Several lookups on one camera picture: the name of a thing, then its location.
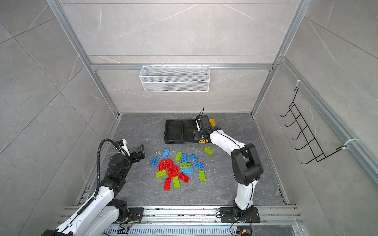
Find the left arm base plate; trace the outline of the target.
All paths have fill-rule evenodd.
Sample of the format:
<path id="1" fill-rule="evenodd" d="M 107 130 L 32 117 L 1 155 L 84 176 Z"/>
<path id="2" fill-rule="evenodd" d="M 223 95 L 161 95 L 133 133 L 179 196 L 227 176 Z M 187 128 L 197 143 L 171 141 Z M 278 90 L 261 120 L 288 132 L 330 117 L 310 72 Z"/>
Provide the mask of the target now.
<path id="1" fill-rule="evenodd" d="M 116 220 L 117 223 L 141 223 L 143 218 L 144 208 L 142 207 L 131 207 L 131 208 L 121 208 L 119 210 L 119 216 Z"/>

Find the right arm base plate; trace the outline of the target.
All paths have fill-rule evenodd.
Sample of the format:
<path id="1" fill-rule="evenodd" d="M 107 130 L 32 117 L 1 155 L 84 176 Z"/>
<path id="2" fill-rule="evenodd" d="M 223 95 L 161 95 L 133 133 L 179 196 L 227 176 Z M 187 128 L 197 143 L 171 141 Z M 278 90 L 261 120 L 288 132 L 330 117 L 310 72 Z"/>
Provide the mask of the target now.
<path id="1" fill-rule="evenodd" d="M 246 210 L 238 210 L 236 207 L 220 208 L 220 219 L 222 223 L 249 222 L 260 223 L 260 215 L 256 207 L 250 207 Z"/>

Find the red lego lower right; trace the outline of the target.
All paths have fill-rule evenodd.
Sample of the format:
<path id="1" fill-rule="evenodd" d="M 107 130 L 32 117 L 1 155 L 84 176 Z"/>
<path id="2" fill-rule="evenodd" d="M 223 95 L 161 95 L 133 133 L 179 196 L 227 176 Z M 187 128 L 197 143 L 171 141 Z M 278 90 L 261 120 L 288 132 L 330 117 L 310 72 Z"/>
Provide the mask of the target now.
<path id="1" fill-rule="evenodd" d="M 189 178 L 188 176 L 186 176 L 184 173 L 180 173 L 180 174 L 178 175 L 178 178 L 179 178 L 180 180 L 182 180 L 184 183 L 188 183 L 189 180 L 190 180 L 190 178 Z"/>

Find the yellow plastic bin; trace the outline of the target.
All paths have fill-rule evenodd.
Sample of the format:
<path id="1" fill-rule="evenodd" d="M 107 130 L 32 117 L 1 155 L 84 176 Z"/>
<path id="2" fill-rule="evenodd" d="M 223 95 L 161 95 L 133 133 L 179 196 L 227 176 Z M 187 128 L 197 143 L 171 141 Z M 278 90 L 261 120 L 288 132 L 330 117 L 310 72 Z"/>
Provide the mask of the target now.
<path id="1" fill-rule="evenodd" d="M 210 123 L 211 127 L 215 127 L 215 121 L 214 121 L 214 119 L 210 119 L 209 123 Z M 199 141 L 199 143 L 201 143 L 201 144 L 209 143 L 209 142 L 210 142 L 209 139 L 202 139 L 202 140 Z"/>

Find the red lego lower left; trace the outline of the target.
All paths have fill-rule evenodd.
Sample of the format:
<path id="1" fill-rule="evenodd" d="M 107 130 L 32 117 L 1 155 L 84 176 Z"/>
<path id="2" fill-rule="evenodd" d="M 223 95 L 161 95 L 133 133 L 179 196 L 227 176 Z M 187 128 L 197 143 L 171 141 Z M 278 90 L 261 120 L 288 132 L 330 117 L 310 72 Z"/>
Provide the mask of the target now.
<path id="1" fill-rule="evenodd" d="M 171 181 L 172 181 L 172 179 L 170 179 L 170 178 L 165 179 L 164 187 L 163 187 L 164 191 L 169 191 L 170 190 Z"/>

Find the green lego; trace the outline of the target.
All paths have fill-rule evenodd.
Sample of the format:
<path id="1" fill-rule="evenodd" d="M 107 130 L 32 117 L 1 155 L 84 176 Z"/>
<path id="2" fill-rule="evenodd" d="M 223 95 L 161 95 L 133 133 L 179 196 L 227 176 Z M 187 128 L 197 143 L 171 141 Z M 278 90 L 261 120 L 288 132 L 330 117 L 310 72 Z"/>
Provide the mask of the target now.
<path id="1" fill-rule="evenodd" d="M 181 169 L 191 168 L 191 163 L 181 163 L 180 168 Z"/>
<path id="2" fill-rule="evenodd" d="M 198 173 L 199 173 L 200 181 L 201 182 L 205 182 L 206 181 L 206 176 L 205 176 L 204 171 L 199 171 Z"/>
<path id="3" fill-rule="evenodd" d="M 180 188 L 180 182 L 179 182 L 179 178 L 177 176 L 173 177 L 172 181 L 173 181 L 173 185 L 174 185 L 175 189 Z"/>
<path id="4" fill-rule="evenodd" d="M 205 153 L 207 153 L 208 155 L 213 155 L 214 151 L 209 149 L 208 147 L 206 147 L 204 150 L 203 150 Z"/>
<path id="5" fill-rule="evenodd" d="M 176 162 L 180 162 L 181 161 L 181 157 L 182 157 L 182 153 L 181 152 L 177 152 L 174 160 Z"/>
<path id="6" fill-rule="evenodd" d="M 162 171 L 156 172 L 156 178 L 157 179 L 165 177 L 166 175 L 167 175 L 167 171 L 166 170 L 162 170 Z"/>

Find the blue lego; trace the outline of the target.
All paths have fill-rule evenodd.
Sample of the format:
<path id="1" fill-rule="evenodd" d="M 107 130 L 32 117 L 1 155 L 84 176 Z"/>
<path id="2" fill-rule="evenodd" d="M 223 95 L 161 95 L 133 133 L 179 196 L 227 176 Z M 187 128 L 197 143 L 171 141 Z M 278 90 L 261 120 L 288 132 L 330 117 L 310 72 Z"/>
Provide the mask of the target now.
<path id="1" fill-rule="evenodd" d="M 165 149 L 165 150 L 163 151 L 162 158 L 163 158 L 163 159 L 167 159 L 167 158 L 168 158 L 168 155 L 169 155 L 169 149 Z"/>
<path id="2" fill-rule="evenodd" d="M 201 163 L 201 162 L 198 162 L 198 161 L 195 161 L 193 163 L 193 166 L 196 167 L 196 168 L 198 168 L 198 169 L 200 169 L 200 170 L 203 170 L 203 168 L 204 168 L 204 164 Z"/>
<path id="3" fill-rule="evenodd" d="M 188 160 L 197 161 L 198 155 L 188 154 Z"/>
<path id="4" fill-rule="evenodd" d="M 182 153 L 181 154 L 181 162 L 182 163 L 187 163 L 188 161 L 187 161 L 187 155 L 185 154 L 185 153 Z"/>
<path id="5" fill-rule="evenodd" d="M 193 168 L 183 168 L 182 169 L 182 173 L 183 174 L 193 174 L 194 173 L 194 169 Z"/>
<path id="6" fill-rule="evenodd" d="M 152 159 L 152 161 L 150 163 L 150 166 L 156 167 L 157 164 L 158 164 L 158 161 L 159 161 L 159 158 L 157 156 L 154 156 L 154 158 Z"/>

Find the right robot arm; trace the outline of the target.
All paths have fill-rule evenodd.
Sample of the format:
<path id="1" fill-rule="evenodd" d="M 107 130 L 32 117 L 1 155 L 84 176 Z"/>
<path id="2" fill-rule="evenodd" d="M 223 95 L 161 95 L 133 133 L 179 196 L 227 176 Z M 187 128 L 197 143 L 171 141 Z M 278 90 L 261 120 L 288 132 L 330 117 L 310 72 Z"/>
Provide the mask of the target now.
<path id="1" fill-rule="evenodd" d="M 232 171 L 238 183 L 233 203 L 233 214 L 241 220 L 252 212 L 255 187 L 263 174 L 263 165 L 255 145 L 241 143 L 217 126 L 212 126 L 206 115 L 196 117 L 197 130 L 194 139 L 208 140 L 219 146 L 231 157 Z"/>

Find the red lego block center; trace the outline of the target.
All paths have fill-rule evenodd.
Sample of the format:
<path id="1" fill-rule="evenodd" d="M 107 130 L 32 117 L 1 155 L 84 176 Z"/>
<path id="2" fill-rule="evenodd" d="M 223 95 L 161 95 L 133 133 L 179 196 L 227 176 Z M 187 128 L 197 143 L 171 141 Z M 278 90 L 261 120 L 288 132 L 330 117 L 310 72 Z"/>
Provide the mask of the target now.
<path id="1" fill-rule="evenodd" d="M 173 166 L 167 169 L 167 176 L 169 179 L 172 179 L 173 177 L 177 177 L 179 175 L 179 167 Z"/>

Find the black bin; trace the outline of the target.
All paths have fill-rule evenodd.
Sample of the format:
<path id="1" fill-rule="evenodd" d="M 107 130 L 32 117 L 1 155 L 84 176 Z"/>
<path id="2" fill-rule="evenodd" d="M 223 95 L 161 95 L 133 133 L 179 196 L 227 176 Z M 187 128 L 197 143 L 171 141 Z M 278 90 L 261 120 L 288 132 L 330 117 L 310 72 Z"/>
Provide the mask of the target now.
<path id="1" fill-rule="evenodd" d="M 164 129 L 164 143 L 165 144 L 180 144 L 182 143 L 182 120 L 166 120 Z"/>
<path id="2" fill-rule="evenodd" d="M 182 128 L 182 143 L 199 143 L 199 140 L 195 139 L 196 120 L 183 120 Z"/>

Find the red arch lego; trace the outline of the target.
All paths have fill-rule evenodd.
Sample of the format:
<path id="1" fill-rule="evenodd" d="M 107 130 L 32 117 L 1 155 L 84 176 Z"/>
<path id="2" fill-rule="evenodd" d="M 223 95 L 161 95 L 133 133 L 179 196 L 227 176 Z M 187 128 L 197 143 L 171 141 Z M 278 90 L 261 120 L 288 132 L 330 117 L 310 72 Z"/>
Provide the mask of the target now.
<path id="1" fill-rule="evenodd" d="M 174 163 L 172 160 L 166 158 L 166 159 L 163 159 L 159 165 L 158 165 L 158 168 L 159 168 L 159 171 L 163 171 L 163 170 L 166 170 L 166 169 L 169 169 L 171 167 L 174 167 Z"/>

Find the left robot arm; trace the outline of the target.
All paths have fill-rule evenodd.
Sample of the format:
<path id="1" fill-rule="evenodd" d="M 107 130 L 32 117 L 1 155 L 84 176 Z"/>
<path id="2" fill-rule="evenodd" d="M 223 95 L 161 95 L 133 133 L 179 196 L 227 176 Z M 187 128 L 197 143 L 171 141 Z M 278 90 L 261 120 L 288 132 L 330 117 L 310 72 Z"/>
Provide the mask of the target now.
<path id="1" fill-rule="evenodd" d="M 104 143 L 109 142 L 117 153 L 111 157 L 104 178 L 100 173 L 100 154 Z M 116 199 L 126 183 L 134 163 L 145 158 L 144 145 L 134 152 L 127 148 L 125 139 L 103 139 L 96 154 L 96 188 L 92 196 L 68 220 L 55 230 L 46 230 L 44 236 L 99 236 L 112 223 L 124 222 L 130 216 L 127 202 Z"/>

